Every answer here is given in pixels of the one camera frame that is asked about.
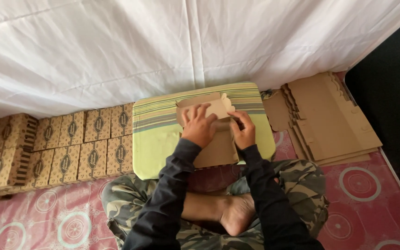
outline hand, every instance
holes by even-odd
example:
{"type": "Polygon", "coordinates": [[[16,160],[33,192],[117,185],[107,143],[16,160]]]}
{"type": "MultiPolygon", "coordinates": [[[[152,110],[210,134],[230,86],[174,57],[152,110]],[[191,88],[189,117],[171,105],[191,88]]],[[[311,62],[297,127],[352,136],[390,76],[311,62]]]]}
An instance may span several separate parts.
{"type": "Polygon", "coordinates": [[[188,117],[188,109],[183,110],[181,117],[184,121],[184,129],[181,138],[185,138],[199,145],[204,149],[214,137],[216,128],[213,122],[217,120],[216,114],[211,114],[205,118],[206,109],[210,103],[194,105],[190,109],[191,117],[188,117]]]}
{"type": "Polygon", "coordinates": [[[228,112],[228,115],[237,117],[243,129],[240,130],[236,121],[231,120],[230,126],[234,132],[234,140],[239,149],[243,150],[256,143],[256,126],[254,125],[248,113],[245,111],[236,110],[235,112],[228,112]]]}

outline floor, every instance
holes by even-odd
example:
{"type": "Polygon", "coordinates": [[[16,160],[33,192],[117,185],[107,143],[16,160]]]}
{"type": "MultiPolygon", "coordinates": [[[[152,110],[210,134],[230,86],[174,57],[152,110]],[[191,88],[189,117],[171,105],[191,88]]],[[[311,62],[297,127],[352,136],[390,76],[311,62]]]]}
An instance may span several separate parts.
{"type": "MultiPolygon", "coordinates": [[[[276,160],[294,158],[289,135],[274,136],[276,160]]],[[[190,178],[189,188],[218,190],[235,181],[240,171],[240,166],[200,170],[190,178]]],[[[324,171],[331,205],[318,239],[325,249],[400,250],[400,187],[381,153],[371,153],[367,162],[324,171]]],[[[100,202],[111,179],[18,194],[0,202],[0,250],[116,250],[100,202]]]]}

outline camouflage pants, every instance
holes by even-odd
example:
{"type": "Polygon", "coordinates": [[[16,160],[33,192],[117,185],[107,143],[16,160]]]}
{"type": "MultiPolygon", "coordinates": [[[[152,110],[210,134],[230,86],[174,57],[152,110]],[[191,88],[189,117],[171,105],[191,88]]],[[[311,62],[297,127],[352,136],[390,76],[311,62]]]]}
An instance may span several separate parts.
{"type": "MultiPolygon", "coordinates": [[[[328,218],[329,202],[325,198],[325,177],[316,164],[306,160],[272,162],[291,206],[310,231],[317,237],[328,218]]],[[[102,203],[108,215],[108,227],[114,233],[118,248],[135,224],[141,208],[155,190],[157,180],[142,181],[135,174],[121,176],[110,182],[102,193],[102,203]]],[[[231,184],[230,195],[249,193],[246,178],[231,184]]],[[[236,237],[216,234],[181,220],[177,234],[181,249],[263,249],[263,234],[259,219],[248,230],[236,237]]]]}

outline white bedsheet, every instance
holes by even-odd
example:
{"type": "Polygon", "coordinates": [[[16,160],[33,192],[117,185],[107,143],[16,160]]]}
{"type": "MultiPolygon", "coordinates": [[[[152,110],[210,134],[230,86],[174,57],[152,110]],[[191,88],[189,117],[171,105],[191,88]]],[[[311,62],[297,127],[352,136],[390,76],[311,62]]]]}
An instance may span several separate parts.
{"type": "Polygon", "coordinates": [[[0,117],[109,107],[343,71],[400,27],[400,0],[0,0],[0,117]]]}

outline black long sleeve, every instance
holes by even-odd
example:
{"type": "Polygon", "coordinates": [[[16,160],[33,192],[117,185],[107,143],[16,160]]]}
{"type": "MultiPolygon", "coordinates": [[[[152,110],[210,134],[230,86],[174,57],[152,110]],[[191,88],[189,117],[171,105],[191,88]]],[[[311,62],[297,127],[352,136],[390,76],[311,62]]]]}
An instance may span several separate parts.
{"type": "Polygon", "coordinates": [[[242,150],[248,166],[246,179],[262,225],[265,249],[324,249],[312,238],[305,223],[292,209],[288,198],[274,180],[274,170],[262,159],[257,145],[242,150]]]}
{"type": "Polygon", "coordinates": [[[174,153],[166,158],[154,194],[138,215],[123,250],[180,249],[175,237],[180,230],[187,178],[195,170],[193,162],[200,151],[197,144],[180,139],[174,153]]]}

